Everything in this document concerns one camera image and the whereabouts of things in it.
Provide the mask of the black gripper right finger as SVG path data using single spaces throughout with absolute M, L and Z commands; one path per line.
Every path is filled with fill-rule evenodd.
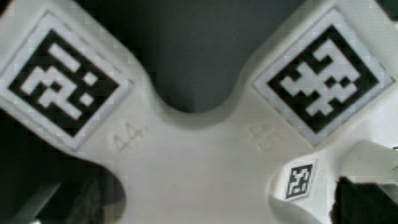
M 374 183 L 339 178 L 328 215 L 331 224 L 398 224 L 398 204 Z

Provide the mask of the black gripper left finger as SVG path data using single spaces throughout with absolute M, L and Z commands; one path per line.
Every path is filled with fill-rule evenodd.
M 0 166 L 0 224 L 104 224 L 104 207 L 122 201 L 120 182 L 95 164 Z

